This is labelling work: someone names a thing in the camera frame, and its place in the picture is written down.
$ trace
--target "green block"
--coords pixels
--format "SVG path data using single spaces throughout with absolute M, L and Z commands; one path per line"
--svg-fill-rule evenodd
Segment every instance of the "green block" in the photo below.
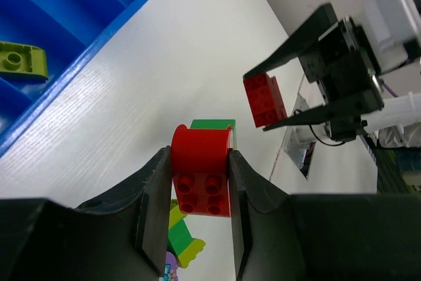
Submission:
M 184 220 L 179 220 L 168 231 L 168 246 L 176 257 L 186 250 L 193 240 Z
M 237 148 L 237 133 L 235 131 L 235 120 L 234 119 L 196 119 L 190 125 L 190 128 L 204 129 L 204 130 L 226 130 L 229 126 L 232 126 L 234 133 L 234 149 Z
M 47 57 L 36 46 L 0 41 L 0 76 L 12 79 L 47 80 Z

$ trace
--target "red toy block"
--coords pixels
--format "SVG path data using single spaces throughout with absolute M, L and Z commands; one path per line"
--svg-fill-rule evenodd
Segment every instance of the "red toy block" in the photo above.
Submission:
M 230 216 L 227 185 L 232 127 L 226 130 L 177 127 L 171 144 L 172 179 L 183 213 Z
M 244 80 L 255 126 L 268 126 L 287 117 L 281 92 L 275 77 L 261 74 Z

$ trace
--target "red block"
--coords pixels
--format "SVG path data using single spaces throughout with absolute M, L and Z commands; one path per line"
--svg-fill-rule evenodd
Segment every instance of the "red block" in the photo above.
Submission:
M 275 77 L 261 74 L 244 80 L 255 126 L 268 126 L 287 117 Z
M 177 127 L 171 144 L 171 164 L 181 212 L 230 216 L 227 164 L 232 140 L 231 126 L 227 130 Z

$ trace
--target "blue tray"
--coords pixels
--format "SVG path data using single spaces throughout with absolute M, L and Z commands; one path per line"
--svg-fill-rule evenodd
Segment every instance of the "blue tray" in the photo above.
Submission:
M 0 156 L 146 1 L 0 0 L 0 41 L 44 49 L 49 74 L 0 78 Z

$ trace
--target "purple block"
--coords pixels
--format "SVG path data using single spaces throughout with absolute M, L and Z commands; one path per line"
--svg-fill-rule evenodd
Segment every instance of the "purple block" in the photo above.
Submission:
M 163 281 L 178 281 L 177 277 L 177 259 L 175 256 L 167 251 L 166 252 L 166 261 L 165 261 L 165 272 L 164 278 L 160 279 Z

